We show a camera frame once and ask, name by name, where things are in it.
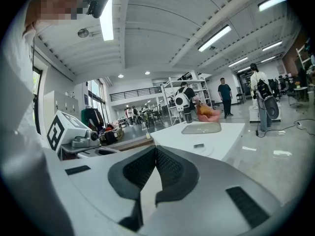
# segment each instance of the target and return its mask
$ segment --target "window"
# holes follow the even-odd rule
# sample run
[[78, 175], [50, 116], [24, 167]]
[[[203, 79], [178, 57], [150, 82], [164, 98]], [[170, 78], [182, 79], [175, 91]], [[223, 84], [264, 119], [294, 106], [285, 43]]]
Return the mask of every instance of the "window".
[[38, 134], [40, 134], [39, 129], [39, 119], [38, 119], [38, 91], [39, 91], [39, 84], [41, 78], [41, 70], [38, 70], [36, 67], [33, 68], [33, 119], [36, 125], [36, 129]]
[[100, 80], [92, 80], [88, 82], [89, 89], [89, 106], [98, 109], [101, 113], [104, 122], [108, 123], [107, 111], [105, 108], [105, 97], [103, 84]]

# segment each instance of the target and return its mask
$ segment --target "orange object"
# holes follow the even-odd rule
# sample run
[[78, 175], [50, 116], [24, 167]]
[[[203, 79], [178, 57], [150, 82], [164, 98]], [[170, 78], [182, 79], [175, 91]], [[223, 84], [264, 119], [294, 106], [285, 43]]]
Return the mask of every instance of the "orange object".
[[199, 121], [202, 122], [214, 122], [219, 121], [220, 118], [220, 111], [213, 110], [209, 106], [203, 104], [201, 106], [196, 106], [197, 115]]

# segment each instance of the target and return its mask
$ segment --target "round ceiling fixture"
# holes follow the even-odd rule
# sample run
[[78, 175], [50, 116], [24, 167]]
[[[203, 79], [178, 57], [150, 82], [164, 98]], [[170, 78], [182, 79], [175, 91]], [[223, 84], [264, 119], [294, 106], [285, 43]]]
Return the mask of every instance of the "round ceiling fixture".
[[89, 31], [87, 29], [80, 29], [78, 31], [78, 36], [81, 37], [81, 38], [85, 38], [87, 36], [89, 36]]

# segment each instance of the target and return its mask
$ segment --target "dark t-shirt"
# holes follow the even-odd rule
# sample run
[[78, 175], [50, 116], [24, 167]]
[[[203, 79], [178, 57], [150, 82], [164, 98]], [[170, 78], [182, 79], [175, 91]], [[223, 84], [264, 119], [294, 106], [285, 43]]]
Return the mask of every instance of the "dark t-shirt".
[[[183, 90], [184, 90], [184, 87], [180, 88], [178, 90], [178, 93], [183, 92]], [[190, 99], [190, 106], [189, 106], [190, 110], [194, 110], [195, 109], [195, 104], [193, 104], [192, 98], [195, 97], [195, 92], [191, 88], [187, 88], [185, 90], [184, 94], [188, 97], [188, 99]]]
[[221, 93], [223, 100], [231, 99], [230, 91], [231, 91], [231, 88], [228, 84], [220, 85], [218, 87], [218, 92]]

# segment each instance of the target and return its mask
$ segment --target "transparent plastic tray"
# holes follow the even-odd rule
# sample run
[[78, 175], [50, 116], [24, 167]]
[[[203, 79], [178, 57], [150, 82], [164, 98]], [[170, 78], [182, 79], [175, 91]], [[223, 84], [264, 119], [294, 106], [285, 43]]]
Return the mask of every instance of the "transparent plastic tray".
[[201, 122], [199, 124], [187, 125], [183, 130], [184, 135], [198, 135], [198, 134], [211, 134], [221, 131], [221, 124], [219, 122]]

